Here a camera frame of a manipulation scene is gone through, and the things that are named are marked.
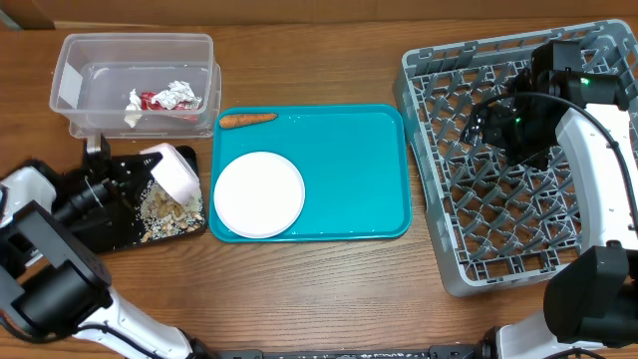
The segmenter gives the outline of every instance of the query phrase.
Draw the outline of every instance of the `tabletop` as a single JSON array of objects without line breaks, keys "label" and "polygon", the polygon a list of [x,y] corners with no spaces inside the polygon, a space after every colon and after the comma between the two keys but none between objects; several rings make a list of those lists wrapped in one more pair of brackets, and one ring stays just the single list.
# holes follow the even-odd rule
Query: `tabletop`
[{"label": "tabletop", "polygon": [[[204,32],[223,74],[222,108],[386,103],[402,55],[415,48],[517,34],[594,18],[423,21],[330,25],[158,28]],[[638,29],[638,17],[624,18]],[[0,174],[33,157],[56,171],[76,167],[82,142],[48,106],[69,31],[0,33]],[[174,140],[198,155],[210,194],[212,140]],[[111,140],[116,155],[160,141]],[[456,298],[443,288],[409,152],[414,220],[395,240],[227,244],[209,231],[103,256],[114,286],[160,322],[211,349],[268,352],[422,349],[475,343],[493,326],[542,308],[544,284]],[[602,352],[638,356],[638,347]],[[2,358],[118,358],[76,339],[28,345],[0,331]]]}]

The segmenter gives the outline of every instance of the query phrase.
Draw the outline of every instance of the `clear plastic bin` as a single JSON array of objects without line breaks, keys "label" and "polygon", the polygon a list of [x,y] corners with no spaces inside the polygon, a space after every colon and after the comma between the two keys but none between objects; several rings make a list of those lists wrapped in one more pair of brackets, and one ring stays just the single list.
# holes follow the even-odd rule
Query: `clear plastic bin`
[{"label": "clear plastic bin", "polygon": [[[189,111],[125,111],[129,93],[160,92],[186,81],[202,105]],[[51,88],[51,110],[75,138],[208,138],[221,101],[221,73],[205,34],[77,34],[65,40]],[[142,115],[131,128],[126,115]],[[195,116],[186,121],[175,116]]]}]

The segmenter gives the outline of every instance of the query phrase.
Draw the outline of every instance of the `gray dish rack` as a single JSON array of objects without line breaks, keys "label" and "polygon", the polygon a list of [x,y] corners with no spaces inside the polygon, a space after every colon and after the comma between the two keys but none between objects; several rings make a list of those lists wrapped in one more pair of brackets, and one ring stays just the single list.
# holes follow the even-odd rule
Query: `gray dish rack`
[{"label": "gray dish rack", "polygon": [[580,254],[578,204],[560,147],[551,150],[549,169],[539,171],[508,167],[499,149],[459,142],[472,105],[501,94],[528,65],[533,49],[560,39],[580,43],[584,71],[620,75],[631,99],[636,156],[638,46],[622,21],[416,49],[403,56],[395,98],[419,166],[441,278],[452,295],[545,280]]}]

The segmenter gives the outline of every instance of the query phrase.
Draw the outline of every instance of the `orange carrot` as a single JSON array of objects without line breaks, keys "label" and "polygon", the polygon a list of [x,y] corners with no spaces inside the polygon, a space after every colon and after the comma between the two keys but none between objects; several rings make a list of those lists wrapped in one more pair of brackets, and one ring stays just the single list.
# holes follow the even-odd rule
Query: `orange carrot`
[{"label": "orange carrot", "polygon": [[277,118],[277,114],[236,114],[227,115],[219,120],[219,125],[223,129],[234,129],[242,126],[249,126],[272,121]]}]

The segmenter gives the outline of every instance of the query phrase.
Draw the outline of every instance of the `teal tray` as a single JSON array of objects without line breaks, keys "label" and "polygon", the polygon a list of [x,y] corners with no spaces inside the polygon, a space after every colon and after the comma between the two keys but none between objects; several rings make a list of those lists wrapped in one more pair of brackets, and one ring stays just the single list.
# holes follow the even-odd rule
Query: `teal tray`
[{"label": "teal tray", "polygon": [[[412,222],[403,120],[388,105],[233,108],[232,114],[275,113],[274,121],[224,130],[212,145],[210,230],[226,242],[395,238]],[[250,239],[219,219],[212,196],[221,171],[236,158],[266,151],[295,164],[306,187],[299,218],[270,238]]]}]

